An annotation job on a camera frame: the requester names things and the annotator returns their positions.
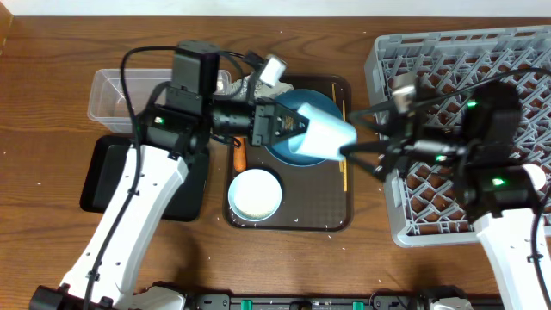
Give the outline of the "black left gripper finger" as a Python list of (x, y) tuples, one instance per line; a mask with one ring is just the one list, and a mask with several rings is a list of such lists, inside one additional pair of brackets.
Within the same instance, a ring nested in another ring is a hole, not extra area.
[(290, 108), (287, 108), (281, 104), (277, 105), (277, 120), (281, 121), (283, 116), (292, 116), (295, 119), (296, 125), (306, 125), (308, 123), (308, 119), (304, 116), (299, 114), (296, 110), (292, 110)]
[(293, 132), (283, 132), (281, 130), (281, 124), (279, 124), (275, 131), (275, 143), (280, 143), (284, 140), (289, 140), (295, 136), (298, 136), (300, 134), (303, 134), (307, 131), (308, 124), (306, 125), (296, 125), (295, 130)]

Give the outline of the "dark blue plate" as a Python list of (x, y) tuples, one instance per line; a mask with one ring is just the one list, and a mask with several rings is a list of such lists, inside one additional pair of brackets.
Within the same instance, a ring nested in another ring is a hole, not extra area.
[[(292, 110), (296, 110), (302, 103), (306, 102), (330, 115), (336, 117), (342, 116), (342, 112), (337, 104), (334, 103), (334, 101), (332, 101), (332, 99), (330, 99), (328, 96), (316, 90), (290, 90), (277, 96), (275, 100), (286, 108)], [(284, 140), (283, 142), (273, 146), (267, 146), (266, 149), (273, 157), (277, 158), (285, 164), (292, 166), (309, 167), (323, 162), (323, 159), (321, 158), (313, 158), (293, 154), (291, 151), (289, 151), (288, 140)]]

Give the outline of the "light blue cup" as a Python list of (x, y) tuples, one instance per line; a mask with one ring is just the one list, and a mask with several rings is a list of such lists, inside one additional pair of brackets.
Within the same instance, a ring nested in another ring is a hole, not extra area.
[(356, 129), (341, 117), (330, 115), (309, 103), (302, 104), (298, 113), (308, 119), (305, 133), (288, 140), (288, 148), (294, 155), (342, 161), (342, 146), (357, 142)]

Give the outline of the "brown food piece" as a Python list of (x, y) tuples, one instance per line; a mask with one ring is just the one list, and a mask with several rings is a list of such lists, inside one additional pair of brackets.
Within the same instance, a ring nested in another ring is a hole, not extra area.
[(296, 123), (292, 116), (283, 116), (281, 120), (281, 130), (283, 132), (293, 132), (295, 130)]

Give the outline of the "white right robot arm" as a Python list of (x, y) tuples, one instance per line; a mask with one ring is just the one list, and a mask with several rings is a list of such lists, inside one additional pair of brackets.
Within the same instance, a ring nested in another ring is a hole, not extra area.
[(455, 199), (463, 206), (496, 277), (506, 309), (550, 307), (550, 255), (542, 233), (543, 170), (511, 158), (521, 118), (515, 88), (484, 81), (467, 88), (461, 125), (427, 124), (429, 106), (443, 102), (416, 82), (398, 82), (391, 98), (350, 114), (350, 120), (386, 136), (343, 146), (342, 155), (383, 181), (415, 162), (450, 170)]

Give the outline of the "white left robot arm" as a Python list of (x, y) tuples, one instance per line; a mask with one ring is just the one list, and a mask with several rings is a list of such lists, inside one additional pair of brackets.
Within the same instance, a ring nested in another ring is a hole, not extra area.
[(40, 286), (33, 309), (182, 309), (185, 293), (167, 286), (135, 290), (139, 268), (161, 217), (190, 166), (218, 134), (274, 145), (306, 131), (307, 119), (272, 99), (256, 99), (257, 83), (274, 86), (285, 71), (274, 55), (227, 52), (199, 40), (173, 47), (170, 80), (131, 112), (133, 141), (121, 178), (83, 254), (57, 288)]

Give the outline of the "grey dishwasher rack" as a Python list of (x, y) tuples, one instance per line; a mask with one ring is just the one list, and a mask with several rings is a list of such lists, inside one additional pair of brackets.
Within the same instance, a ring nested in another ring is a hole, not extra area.
[[(364, 65), (371, 104), (391, 96), (393, 79), (413, 72), (437, 94), (451, 93), (499, 73), (550, 66), (550, 27), (488, 28), (382, 35)], [(550, 79), (508, 77), (523, 105), (511, 156), (550, 171)], [(393, 241), (401, 247), (473, 243), (476, 235), (455, 202), (442, 166), (414, 164), (407, 178), (384, 183)]]

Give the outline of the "crumpled white tissue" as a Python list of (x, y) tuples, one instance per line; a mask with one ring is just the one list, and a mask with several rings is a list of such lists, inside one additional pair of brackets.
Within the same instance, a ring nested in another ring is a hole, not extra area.
[(275, 96), (279, 96), (293, 89), (294, 89), (294, 86), (292, 84), (279, 82), (275, 86)]

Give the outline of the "orange carrot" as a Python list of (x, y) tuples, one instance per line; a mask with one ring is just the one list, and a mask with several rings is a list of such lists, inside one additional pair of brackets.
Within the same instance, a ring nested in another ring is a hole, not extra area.
[(246, 151), (245, 151), (245, 139), (242, 137), (237, 138), (240, 143), (240, 147), (236, 147), (233, 153), (233, 167), (237, 173), (241, 173), (246, 170)]

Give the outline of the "wooden chopstick right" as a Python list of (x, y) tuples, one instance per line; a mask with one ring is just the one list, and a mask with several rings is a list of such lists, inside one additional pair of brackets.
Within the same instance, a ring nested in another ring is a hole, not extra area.
[[(342, 100), (342, 118), (343, 121), (346, 121), (346, 105), (344, 99)], [(341, 161), (340, 167), (343, 175), (343, 191), (348, 192), (348, 172), (346, 159)]]

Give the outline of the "crumpled aluminium foil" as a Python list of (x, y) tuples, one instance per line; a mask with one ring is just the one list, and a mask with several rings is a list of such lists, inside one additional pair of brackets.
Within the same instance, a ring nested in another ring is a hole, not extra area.
[(229, 93), (226, 96), (230, 100), (236, 100), (239, 102), (247, 102), (252, 99), (258, 98), (258, 78), (252, 74), (240, 78), (229, 85)]

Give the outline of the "light blue rice bowl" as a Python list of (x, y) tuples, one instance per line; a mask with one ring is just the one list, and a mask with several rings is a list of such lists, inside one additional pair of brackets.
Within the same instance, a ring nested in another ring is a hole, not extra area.
[(269, 171), (249, 169), (239, 173), (227, 193), (229, 208), (242, 220), (258, 222), (271, 217), (282, 203), (282, 185)]

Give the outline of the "black tray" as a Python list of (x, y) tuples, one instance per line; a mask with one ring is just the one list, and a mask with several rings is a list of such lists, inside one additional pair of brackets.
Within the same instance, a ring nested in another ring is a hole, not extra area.
[[(96, 142), (90, 167), (80, 197), (80, 208), (102, 213), (107, 208), (120, 181), (130, 139), (106, 135)], [(200, 214), (209, 170), (209, 150), (195, 158), (184, 184), (174, 194), (164, 211), (164, 220), (190, 222)]]

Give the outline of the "clear plastic bin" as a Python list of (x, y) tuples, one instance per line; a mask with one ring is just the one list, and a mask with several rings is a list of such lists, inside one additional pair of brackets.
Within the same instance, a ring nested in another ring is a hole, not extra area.
[[(171, 69), (126, 69), (126, 82), (134, 113), (140, 113), (155, 86), (171, 79)], [(96, 72), (91, 87), (88, 117), (112, 133), (132, 132), (118, 69)]]

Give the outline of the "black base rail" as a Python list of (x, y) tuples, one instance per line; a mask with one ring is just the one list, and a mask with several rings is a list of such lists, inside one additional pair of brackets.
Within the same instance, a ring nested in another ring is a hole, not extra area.
[(184, 310), (369, 310), (369, 309), (502, 309), (499, 298), (475, 298), (457, 287), (437, 287), (413, 295), (382, 288), (355, 297), (277, 296), (188, 293), (165, 282), (156, 282), (134, 296), (133, 309)]

